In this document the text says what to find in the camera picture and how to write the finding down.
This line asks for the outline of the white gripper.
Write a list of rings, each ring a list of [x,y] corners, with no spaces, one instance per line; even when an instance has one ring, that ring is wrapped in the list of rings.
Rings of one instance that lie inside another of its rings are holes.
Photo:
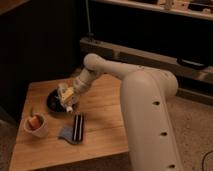
[[[71,97],[71,104],[76,104],[79,101],[78,95],[73,95],[73,87],[66,83],[60,83],[57,87],[59,101],[62,105],[66,103],[66,99]]]

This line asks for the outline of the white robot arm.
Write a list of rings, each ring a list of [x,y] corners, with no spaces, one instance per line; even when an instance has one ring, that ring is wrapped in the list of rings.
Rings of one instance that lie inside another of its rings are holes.
[[[174,74],[89,53],[73,83],[58,85],[60,104],[71,112],[103,74],[121,81],[120,106],[133,171],[184,171],[166,104],[178,90]]]

